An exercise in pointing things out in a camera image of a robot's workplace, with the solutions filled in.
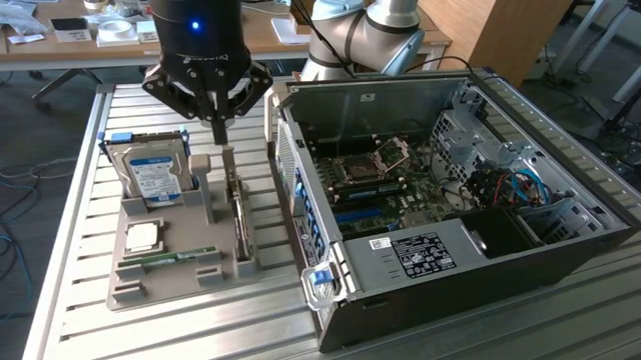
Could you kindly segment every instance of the aluminum extrusion table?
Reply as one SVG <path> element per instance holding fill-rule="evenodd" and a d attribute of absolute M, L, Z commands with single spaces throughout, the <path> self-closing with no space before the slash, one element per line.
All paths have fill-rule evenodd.
<path fill-rule="evenodd" d="M 491 84 L 586 176 L 641 216 L 639 194 L 595 165 L 587 150 L 508 85 L 499 79 Z M 97 131 L 154 132 L 185 125 L 190 151 L 210 155 L 210 182 L 222 180 L 222 165 L 209 130 L 176 115 L 140 85 L 102 85 L 98 90 L 23 359 L 623 359 L 641 353 L 638 235 L 552 287 L 331 354 L 317 353 L 264 152 L 262 103 L 237 118 L 229 143 L 249 185 L 264 279 L 112 313 L 104 299 L 121 185 L 98 152 Z"/>

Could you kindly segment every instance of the white box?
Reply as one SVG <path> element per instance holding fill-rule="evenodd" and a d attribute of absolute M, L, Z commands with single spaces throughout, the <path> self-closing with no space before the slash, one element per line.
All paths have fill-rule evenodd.
<path fill-rule="evenodd" d="M 85 28 L 82 30 L 55 30 L 57 41 L 61 43 L 69 43 L 70 41 L 89 41 L 90 40 L 90 33 L 89 29 Z"/>
<path fill-rule="evenodd" d="M 98 33 L 96 36 L 97 47 L 122 47 L 125 45 L 138 45 L 138 44 L 140 44 L 140 41 L 136 35 L 133 35 L 132 37 L 117 39 L 117 40 L 105 40 Z"/>
<path fill-rule="evenodd" d="M 61 43 L 90 40 L 89 26 L 82 18 L 49 19 L 49 22 Z"/>
<path fill-rule="evenodd" d="M 136 22 L 137 39 L 141 43 L 158 42 L 158 33 L 156 32 L 156 25 L 153 21 Z"/>

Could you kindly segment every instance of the hard drive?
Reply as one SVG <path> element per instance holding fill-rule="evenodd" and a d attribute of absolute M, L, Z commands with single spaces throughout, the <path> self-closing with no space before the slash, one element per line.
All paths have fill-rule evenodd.
<path fill-rule="evenodd" d="M 120 178 L 124 196 L 141 197 L 150 208 L 182 201 L 182 191 L 193 190 L 188 167 L 185 131 L 113 133 L 100 147 Z"/>

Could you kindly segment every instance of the white label sticker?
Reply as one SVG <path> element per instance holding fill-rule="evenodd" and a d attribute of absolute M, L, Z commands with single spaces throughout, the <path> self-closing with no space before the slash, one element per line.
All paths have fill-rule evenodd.
<path fill-rule="evenodd" d="M 164 259 L 164 260 L 148 262 L 146 264 L 142 264 L 142 266 L 160 266 L 165 264 L 173 264 L 174 262 L 176 262 L 176 259 Z"/>
<path fill-rule="evenodd" d="M 369 246 L 371 246 L 371 250 L 389 248 L 391 247 L 389 238 L 375 238 L 373 240 L 369 240 Z"/>
<path fill-rule="evenodd" d="M 176 257 L 181 259 L 189 259 L 190 257 L 194 257 L 197 252 L 194 253 L 176 253 Z"/>
<path fill-rule="evenodd" d="M 43 36 L 41 36 L 39 34 L 27 36 L 9 36 L 7 39 L 11 44 L 22 44 L 29 43 L 30 41 L 41 40 L 43 39 Z"/>
<path fill-rule="evenodd" d="M 180 196 L 178 178 L 170 173 L 173 161 L 168 156 L 129 161 L 141 197 L 149 201 L 169 201 Z"/>
<path fill-rule="evenodd" d="M 373 101 L 376 94 L 360 94 L 360 102 Z"/>

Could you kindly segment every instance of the blue latch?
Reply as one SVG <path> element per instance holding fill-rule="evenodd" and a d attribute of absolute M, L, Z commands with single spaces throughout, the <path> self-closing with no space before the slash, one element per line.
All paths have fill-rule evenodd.
<path fill-rule="evenodd" d="M 333 280 L 331 271 L 328 269 L 313 271 L 309 276 L 309 280 L 313 286 L 329 283 Z"/>
<path fill-rule="evenodd" d="M 299 182 L 299 183 L 296 184 L 295 189 L 293 189 L 293 194 L 295 194 L 295 196 L 296 196 L 296 197 L 300 197 L 300 196 L 303 195 L 303 191 L 304 191 L 304 189 L 303 189 L 303 183 Z"/>
<path fill-rule="evenodd" d="M 132 138 L 133 138 L 133 133 L 113 133 L 110 135 L 110 143 L 112 144 L 130 143 Z"/>

